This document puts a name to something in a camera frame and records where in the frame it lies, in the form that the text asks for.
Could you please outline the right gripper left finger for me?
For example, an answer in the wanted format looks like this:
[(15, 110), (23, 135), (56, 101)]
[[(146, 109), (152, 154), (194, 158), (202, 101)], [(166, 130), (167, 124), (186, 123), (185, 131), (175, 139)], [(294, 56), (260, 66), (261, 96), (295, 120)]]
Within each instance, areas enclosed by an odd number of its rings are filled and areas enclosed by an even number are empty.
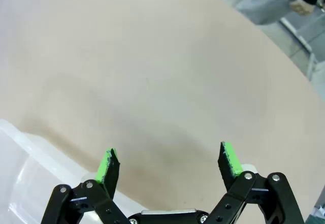
[(102, 223), (128, 223), (114, 203), (120, 163), (114, 148), (104, 154), (95, 179), (71, 188), (57, 185), (50, 196), (41, 223), (80, 223), (84, 213), (95, 212)]

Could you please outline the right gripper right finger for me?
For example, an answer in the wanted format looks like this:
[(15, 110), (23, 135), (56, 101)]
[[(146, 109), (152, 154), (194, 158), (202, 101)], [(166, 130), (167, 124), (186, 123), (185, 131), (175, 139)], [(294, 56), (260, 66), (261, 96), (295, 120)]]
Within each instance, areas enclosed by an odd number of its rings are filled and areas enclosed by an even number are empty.
[(226, 193), (207, 217), (207, 223), (236, 223), (247, 204), (256, 204), (265, 223), (304, 223), (286, 176), (267, 177), (243, 170), (230, 142), (221, 142), (218, 166)]

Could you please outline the person's left hand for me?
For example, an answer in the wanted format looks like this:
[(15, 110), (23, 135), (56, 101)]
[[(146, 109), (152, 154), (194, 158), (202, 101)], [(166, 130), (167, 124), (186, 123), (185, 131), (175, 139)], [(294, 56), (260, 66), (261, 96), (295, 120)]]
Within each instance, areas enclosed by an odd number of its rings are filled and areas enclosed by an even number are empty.
[(314, 11), (315, 6), (304, 0), (295, 0), (289, 3), (290, 8), (299, 15), (309, 15)]

